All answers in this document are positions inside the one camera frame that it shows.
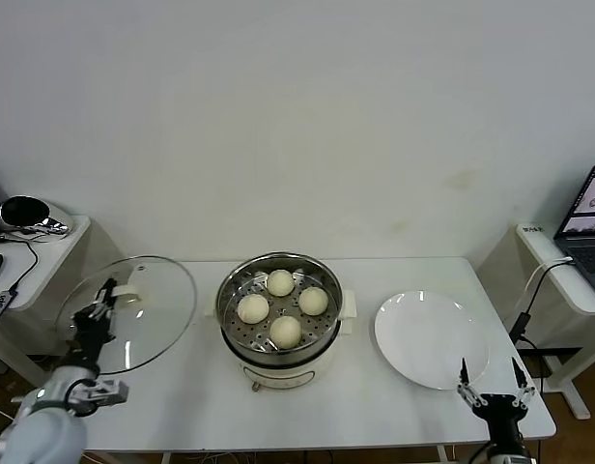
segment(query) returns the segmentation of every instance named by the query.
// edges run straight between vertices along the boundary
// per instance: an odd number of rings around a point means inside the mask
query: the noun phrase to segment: steamed bun
[[[274,297],[286,297],[294,291],[294,277],[289,271],[277,269],[269,273],[267,286]]]
[[[258,324],[268,314],[268,300],[261,295],[246,295],[238,303],[238,316],[245,324]]]
[[[271,323],[269,338],[278,348],[289,350],[298,345],[301,338],[301,326],[298,319],[281,316]]]
[[[327,309],[327,293],[318,287],[309,287],[299,295],[299,308],[309,316],[318,316]]]

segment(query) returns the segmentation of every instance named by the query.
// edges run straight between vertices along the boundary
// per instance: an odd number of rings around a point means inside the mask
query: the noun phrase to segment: white wall
[[[126,254],[478,266],[594,162],[595,1],[0,0],[0,180]]]

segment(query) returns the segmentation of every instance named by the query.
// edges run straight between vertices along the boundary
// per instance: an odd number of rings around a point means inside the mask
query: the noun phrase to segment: glass lid rim
[[[155,354],[154,356],[151,356],[148,360],[145,360],[144,362],[138,364],[136,367],[131,367],[128,369],[112,369],[110,371],[107,372],[103,372],[102,369],[100,369],[100,373],[99,375],[116,375],[116,374],[124,374],[126,372],[131,372],[133,370],[138,369],[139,367],[143,367],[144,365],[151,363],[152,361],[156,360],[157,358],[159,358],[161,355],[163,355],[164,353],[166,353],[173,345],[175,345],[178,340],[180,338],[182,338],[182,335],[184,335],[185,331],[188,329],[188,327],[191,325],[192,323],[192,319],[194,318],[194,313],[196,312],[196,307],[197,307],[197,297],[198,297],[198,289],[197,289],[197,285],[196,282],[194,281],[194,277],[192,276],[192,274],[188,271],[188,269],[179,261],[176,261],[173,258],[169,258],[166,256],[160,256],[157,254],[138,254],[138,255],[134,255],[134,256],[129,256],[127,258],[122,258],[122,259],[118,259],[116,261],[113,261],[112,263],[109,263],[103,267],[101,267],[100,269],[93,271],[91,274],[83,277],[83,279],[78,282],[76,284],[76,286],[69,292],[69,294],[65,297],[64,301],[61,304],[61,307],[59,308],[59,312],[57,314],[57,318],[55,319],[55,330],[59,330],[57,328],[57,324],[60,320],[60,317],[62,315],[62,311],[65,309],[66,307],[66,303],[68,302],[68,300],[70,299],[70,297],[72,295],[74,295],[76,293],[76,291],[78,291],[79,287],[81,287],[82,285],[85,284],[85,282],[87,280],[89,280],[90,278],[99,275],[100,273],[103,273],[105,271],[107,271],[109,268],[111,268],[112,266],[118,265],[118,264],[122,264],[125,263],[127,261],[132,261],[134,259],[145,259],[145,258],[154,258],[154,259],[159,259],[162,261],[165,261],[167,263],[171,263],[171,264],[175,264],[177,265],[179,268],[181,268],[185,274],[188,276],[188,280],[190,281],[190,284],[192,285],[192,310],[190,311],[190,315],[188,317],[188,320],[186,321],[186,323],[184,324],[184,327],[182,328],[182,330],[178,333],[178,335],[175,337],[175,339],[169,343],[164,349],[160,350],[157,354]]]

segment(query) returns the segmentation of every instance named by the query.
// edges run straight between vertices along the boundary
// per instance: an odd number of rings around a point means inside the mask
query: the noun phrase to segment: laptop
[[[575,259],[577,269],[595,289],[595,166],[557,229],[554,241]]]

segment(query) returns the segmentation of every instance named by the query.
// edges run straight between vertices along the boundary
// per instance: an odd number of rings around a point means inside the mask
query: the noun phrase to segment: glass lid
[[[85,278],[68,295],[55,323],[63,339],[74,339],[73,315],[96,301],[111,278],[114,338],[102,346],[102,374],[133,370],[164,353],[184,333],[196,306],[194,280],[180,263],[160,256],[128,258]]]

